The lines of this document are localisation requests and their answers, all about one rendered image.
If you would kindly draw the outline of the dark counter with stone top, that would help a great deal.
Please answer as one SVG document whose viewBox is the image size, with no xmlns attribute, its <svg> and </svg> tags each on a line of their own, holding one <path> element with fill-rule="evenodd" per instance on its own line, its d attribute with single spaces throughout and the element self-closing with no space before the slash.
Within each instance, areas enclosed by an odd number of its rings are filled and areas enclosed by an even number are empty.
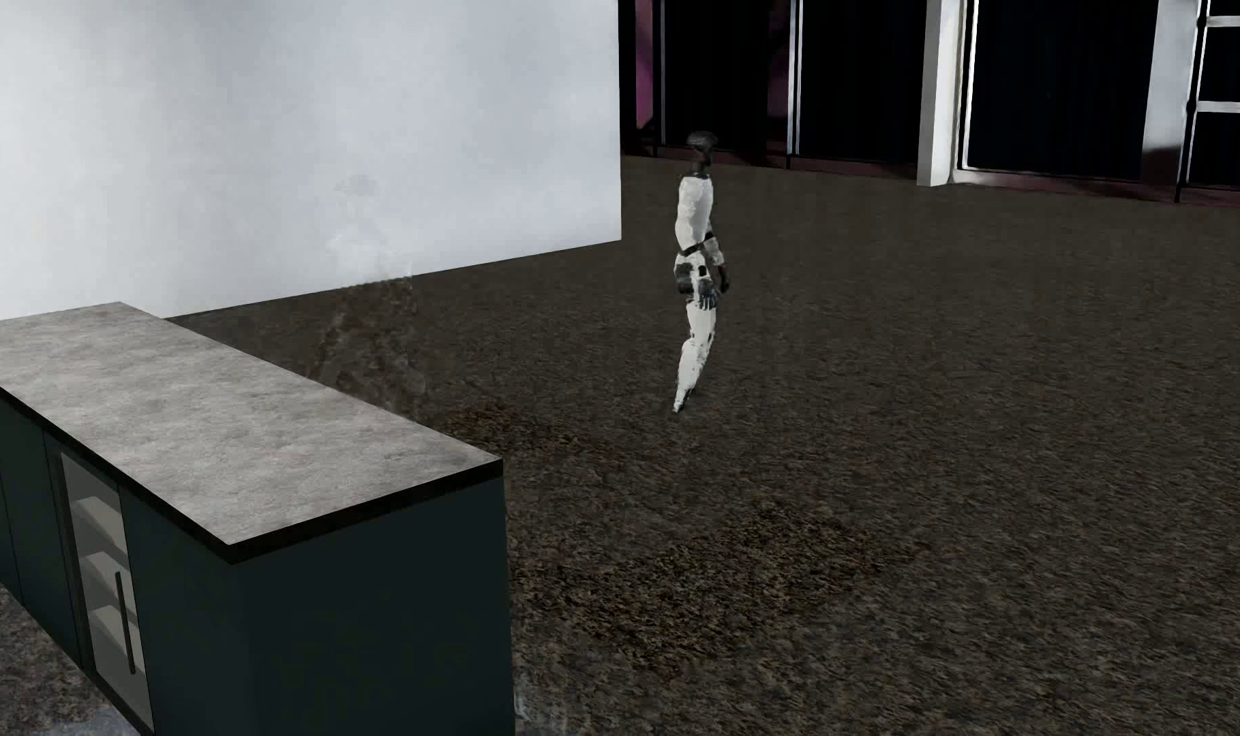
<svg viewBox="0 0 1240 736">
<path fill-rule="evenodd" d="M 58 453 L 119 493 L 153 734 Z M 497 456 L 126 304 L 0 321 L 0 580 L 140 736 L 515 736 Z"/>
</svg>

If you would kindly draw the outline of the white humanoid robot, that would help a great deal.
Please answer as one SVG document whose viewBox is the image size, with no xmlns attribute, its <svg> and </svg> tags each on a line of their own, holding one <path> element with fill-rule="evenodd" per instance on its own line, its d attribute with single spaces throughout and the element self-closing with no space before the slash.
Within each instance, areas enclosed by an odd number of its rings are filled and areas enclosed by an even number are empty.
<svg viewBox="0 0 1240 736">
<path fill-rule="evenodd" d="M 678 413 L 697 387 L 711 346 L 715 337 L 718 309 L 708 311 L 694 304 L 694 283 L 711 278 L 719 286 L 715 266 L 725 266 L 719 242 L 711 226 L 714 206 L 714 183 L 711 178 L 712 151 L 718 138 L 711 131 L 689 133 L 686 142 L 698 155 L 697 166 L 680 178 L 675 223 L 677 256 L 675 259 L 676 290 L 684 299 L 689 323 L 688 338 L 682 343 L 672 411 Z"/>
</svg>

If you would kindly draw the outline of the dark glass window panel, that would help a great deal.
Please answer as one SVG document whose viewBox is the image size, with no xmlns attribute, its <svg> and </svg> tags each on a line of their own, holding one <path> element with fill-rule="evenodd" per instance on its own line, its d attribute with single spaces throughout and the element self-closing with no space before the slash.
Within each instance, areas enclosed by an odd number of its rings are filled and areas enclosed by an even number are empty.
<svg viewBox="0 0 1240 736">
<path fill-rule="evenodd" d="M 968 169 L 1142 170 L 1158 0 L 976 0 Z"/>
</svg>

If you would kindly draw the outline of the white wall pillar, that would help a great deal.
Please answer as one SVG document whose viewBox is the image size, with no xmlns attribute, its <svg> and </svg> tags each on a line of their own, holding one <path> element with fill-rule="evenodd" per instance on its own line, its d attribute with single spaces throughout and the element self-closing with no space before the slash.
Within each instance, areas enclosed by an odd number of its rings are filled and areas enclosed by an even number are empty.
<svg viewBox="0 0 1240 736">
<path fill-rule="evenodd" d="M 926 0 L 918 133 L 918 185 L 949 185 L 955 172 L 961 45 L 968 0 Z"/>
</svg>

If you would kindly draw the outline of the white shelf ladder frame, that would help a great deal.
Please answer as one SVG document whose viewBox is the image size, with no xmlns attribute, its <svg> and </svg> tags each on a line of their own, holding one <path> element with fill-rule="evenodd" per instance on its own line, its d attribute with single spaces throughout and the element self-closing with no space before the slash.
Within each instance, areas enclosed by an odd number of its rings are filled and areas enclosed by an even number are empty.
<svg viewBox="0 0 1240 736">
<path fill-rule="evenodd" d="M 1197 0 L 1189 85 L 1184 108 L 1184 135 L 1183 142 L 1180 142 L 1179 165 L 1177 165 L 1176 186 L 1173 186 L 1172 196 L 1172 202 L 1176 204 L 1183 202 L 1184 190 L 1189 186 L 1194 142 L 1197 142 L 1197 115 L 1202 112 L 1210 112 L 1210 114 L 1240 114 L 1240 102 L 1214 102 L 1214 99 L 1200 98 L 1203 68 L 1205 68 L 1207 33 L 1213 27 L 1240 27 L 1240 14 L 1221 14 L 1216 20 L 1213 20 L 1210 5 L 1211 0 Z"/>
</svg>

